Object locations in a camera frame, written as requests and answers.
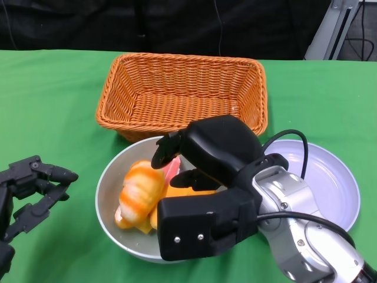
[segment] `green table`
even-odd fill
[[[217,258],[157,265],[112,243],[94,209],[95,188],[108,162],[129,144],[100,128],[95,109],[117,52],[0,51],[0,169],[39,154],[80,176],[69,201],[12,242],[16,255],[4,283],[44,282],[289,282],[261,236]],[[341,61],[263,61],[269,127],[287,128],[340,157],[358,181],[362,208],[351,230],[377,268],[377,64]],[[15,209],[40,196],[16,201]]]

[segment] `toy food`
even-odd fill
[[[114,215],[115,224],[120,229],[135,227],[148,234],[153,228],[157,229],[157,203],[161,198],[209,195],[215,192],[195,192],[191,187],[170,186],[170,180],[179,173],[180,164],[179,157],[159,170],[153,169],[148,160],[134,163],[124,177],[120,206]]]
[[[115,224],[120,228],[120,229],[127,229],[127,228],[132,228],[132,224],[128,223],[126,220],[123,219],[121,216],[120,212],[120,206],[118,206],[117,210],[115,211],[114,215],[114,221]]]
[[[142,224],[160,200],[165,186],[163,170],[142,160],[134,163],[123,181],[119,203],[122,218],[133,226]]]

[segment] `orange wicker basket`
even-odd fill
[[[130,53],[113,62],[96,119],[136,142],[232,114],[256,134],[267,127],[266,76],[252,59]]]

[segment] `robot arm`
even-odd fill
[[[172,185],[228,188],[159,202],[163,259],[216,256],[260,231],[280,270],[294,282],[376,282],[376,271],[364,262],[348,234],[333,223],[326,226],[329,222],[305,181],[287,171],[289,164],[281,155],[265,156],[257,137],[235,117],[192,122],[157,144],[152,167],[160,168],[182,154],[197,168],[177,175]],[[303,217],[287,217],[293,213]],[[301,219],[308,218],[304,216],[320,224]]]
[[[9,272],[15,254],[8,243],[19,233],[28,233],[46,219],[49,209],[59,200],[67,200],[69,196],[65,191],[77,179],[78,175],[74,172],[44,164],[39,156],[10,164],[8,170],[0,172],[0,280]],[[24,199],[35,192],[44,197],[38,203],[28,203],[16,211],[15,222],[10,225],[13,197]]]

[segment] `bowl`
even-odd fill
[[[119,205],[124,175],[136,161],[152,159],[157,150],[156,141],[160,138],[162,137],[152,137],[134,143],[112,159],[98,181],[95,209],[103,230],[114,243],[137,258],[163,264],[175,262],[162,259],[156,231],[146,235],[136,228],[122,230],[114,223],[114,213]],[[183,156],[180,156],[180,159],[181,171],[194,168]]]

